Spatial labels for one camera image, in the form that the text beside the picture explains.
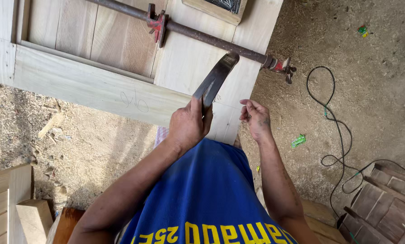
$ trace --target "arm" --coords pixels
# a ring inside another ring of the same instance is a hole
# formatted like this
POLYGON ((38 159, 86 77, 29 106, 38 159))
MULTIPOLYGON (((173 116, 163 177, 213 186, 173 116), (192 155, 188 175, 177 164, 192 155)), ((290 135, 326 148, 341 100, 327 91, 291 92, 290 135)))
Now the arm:
POLYGON ((300 197, 276 147, 269 109, 252 100, 241 100, 240 103, 245 105, 240 119, 249 123, 251 135, 260 150, 261 181, 270 217, 299 243, 318 244, 317 237, 305 221, 300 197))
POLYGON ((212 109, 202 118, 201 107, 202 101, 192 97, 185 108, 172 114, 167 138, 96 199, 75 226, 69 243, 114 241, 168 167, 209 132, 212 109))

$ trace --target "electrical cord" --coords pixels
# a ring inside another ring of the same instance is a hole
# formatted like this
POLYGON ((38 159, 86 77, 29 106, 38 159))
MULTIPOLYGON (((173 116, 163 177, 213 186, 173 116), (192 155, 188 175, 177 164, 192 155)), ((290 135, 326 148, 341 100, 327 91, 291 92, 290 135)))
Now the electrical cord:
POLYGON ((308 91, 308 94, 311 96, 312 99, 314 99, 317 103, 319 103, 321 106, 324 107, 324 115, 325 115, 326 119, 335 122, 336 128, 338 129, 338 134, 339 134, 339 136, 340 136, 340 141, 341 141, 341 153, 342 153, 342 156, 341 156, 340 158, 337 158, 336 156, 330 154, 330 155, 324 156, 324 157, 321 158, 321 160, 320 160, 320 164, 322 164, 322 165, 325 166, 325 167, 330 167, 330 166, 332 166, 332 165, 334 165, 334 164, 336 164, 336 163, 338 163, 338 162, 340 162, 340 163, 342 164, 342 174, 341 174, 341 177, 340 177, 339 181, 336 183, 336 185, 335 185, 335 187, 333 188, 332 192, 330 193, 330 198, 329 198, 330 207, 331 207, 332 210, 335 212, 336 216, 337 216, 338 218, 340 218, 340 216, 338 215, 338 213, 336 213, 336 211, 335 211, 335 209, 334 209, 334 207, 333 207, 333 205, 332 205, 332 196, 333 196, 333 193, 335 192, 336 188, 340 185, 340 183, 341 183, 341 181, 342 181, 342 178, 344 178, 344 174, 345 174, 345 169, 346 169, 346 168, 354 169, 354 170, 357 171, 357 173, 356 173, 355 175, 353 175, 352 177, 350 177, 349 179, 347 179, 347 180, 341 185, 341 189, 342 189, 342 191, 343 191, 345 194, 351 194, 351 193, 353 193, 354 191, 356 191, 356 190, 362 185, 362 183, 363 183, 363 181, 364 181, 364 175, 363 175, 362 172, 363 172, 365 169, 367 169, 370 165, 372 165, 373 163, 375 163, 375 162, 377 162, 377 161, 388 161, 388 162, 394 163, 395 165, 397 165, 398 167, 400 167, 400 168, 403 169, 404 171, 405 171, 405 168, 403 168, 403 167, 402 167, 401 165, 399 165, 398 163, 396 163, 396 162, 394 162, 394 161, 392 161, 392 160, 389 160, 389 159, 377 159, 377 160, 374 160, 373 162, 367 164, 367 165, 366 165, 365 167, 363 167, 362 169, 356 169, 356 168, 354 168, 354 167, 350 167, 350 166, 346 165, 346 164, 345 164, 345 157, 346 157, 346 155, 347 155, 347 154, 350 152, 350 150, 351 150, 351 143, 352 143, 352 141, 353 141, 353 136, 351 135, 351 130, 348 128, 348 126, 347 126, 344 122, 342 122, 342 121, 340 121, 340 120, 337 120, 337 119, 335 118, 335 115, 333 114, 332 110, 327 107, 327 105, 329 104, 330 100, 332 99, 332 97, 333 97, 333 95, 334 95, 334 93, 335 93, 335 77, 333 76, 332 71, 331 71, 329 68, 325 67, 325 66, 318 66, 318 67, 315 67, 314 69, 312 69, 312 70, 309 72, 308 77, 307 77, 307 91, 308 91), (315 97, 311 94, 311 92, 310 92, 310 90, 309 90, 309 78, 310 78, 310 75, 312 74, 312 72, 314 72, 314 70, 319 69, 319 68, 323 68, 323 69, 326 69, 327 71, 329 71, 329 73, 330 73, 330 75, 331 75, 331 77, 332 77, 332 84, 333 84, 332 94, 330 95, 329 100, 328 100, 325 104, 322 103, 321 101, 319 101, 317 98, 315 98, 315 97), (327 111, 329 111, 330 115, 332 116, 331 118, 327 116, 327 111), (349 132, 349 135, 350 135, 350 145, 349 145, 349 149, 347 150, 347 152, 345 152, 345 150, 344 150, 344 141, 343 141, 343 139, 342 139, 341 129, 340 129, 340 125, 339 125, 339 124, 344 125, 344 127, 347 129, 347 131, 349 132), (332 158, 334 158, 334 159, 336 159, 336 160, 335 160, 335 162, 333 162, 333 163, 331 163, 331 164, 324 164, 323 161, 324 161, 324 159, 327 158, 327 157, 332 157, 332 158), (353 178, 355 178, 355 177, 356 177, 357 175, 359 175, 359 174, 362 176, 362 179, 361 179, 360 184, 358 184, 358 185, 357 185, 353 190, 351 190, 350 192, 346 192, 346 190, 344 189, 345 184, 346 184, 347 182, 349 182, 350 180, 352 180, 353 178))

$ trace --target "hand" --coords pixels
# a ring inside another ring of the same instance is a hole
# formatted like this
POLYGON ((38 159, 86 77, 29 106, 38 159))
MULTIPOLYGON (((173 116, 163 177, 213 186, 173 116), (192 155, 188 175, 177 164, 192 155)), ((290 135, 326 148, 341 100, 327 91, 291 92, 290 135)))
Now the hand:
POLYGON ((192 96, 184 108, 173 113, 170 120, 170 132, 165 139, 175 147, 180 156, 200 142, 210 131, 213 119, 212 106, 202 117, 201 99, 192 96))
POLYGON ((245 105, 240 120, 249 124, 252 138, 259 145, 274 141, 270 129, 269 109, 250 99, 240 100, 240 103, 245 105))

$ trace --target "person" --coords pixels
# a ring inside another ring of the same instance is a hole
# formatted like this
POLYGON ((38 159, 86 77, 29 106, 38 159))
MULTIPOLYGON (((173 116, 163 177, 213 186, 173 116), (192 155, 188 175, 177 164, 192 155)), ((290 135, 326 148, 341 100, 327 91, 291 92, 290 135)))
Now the person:
POLYGON ((204 138, 213 119, 192 97, 172 114, 169 134, 88 208, 69 243, 319 243, 270 129, 269 110, 241 100, 240 119, 258 144, 268 214, 259 202, 244 152, 204 138))

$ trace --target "ground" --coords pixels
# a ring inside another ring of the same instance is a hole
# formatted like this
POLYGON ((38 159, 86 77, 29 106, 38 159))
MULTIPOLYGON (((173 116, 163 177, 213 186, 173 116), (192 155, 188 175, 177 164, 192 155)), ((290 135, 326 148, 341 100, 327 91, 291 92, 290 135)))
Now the ground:
MULTIPOLYGON (((359 169, 387 158, 405 167, 405 0, 285 0, 268 53, 292 57, 297 67, 293 83, 261 70, 251 98, 270 109, 273 135, 302 198, 329 206, 342 173, 340 163, 320 164, 327 154, 340 157, 341 146, 335 123, 325 119, 324 108, 307 92, 307 75, 316 66, 332 71, 336 86, 328 107, 351 129, 345 163, 359 169), (361 25, 368 28, 365 38, 357 32, 361 25), (299 134, 307 142, 292 149, 299 134)), ((328 71, 317 69, 310 76, 310 91, 325 103, 331 82, 328 71)), ((341 131, 347 150, 349 135, 342 125, 341 131)), ((155 125, 0 85, 0 170, 37 163, 35 197, 51 199, 57 209, 87 208, 152 150, 155 134, 155 125), (51 118, 56 124, 38 138, 51 118)), ((242 124, 239 135, 257 190, 258 147, 247 125, 242 124)), ((354 174, 346 170, 342 182, 354 174)), ((346 191, 359 179, 346 184, 346 191)), ((338 213, 352 197, 335 191, 338 213)))

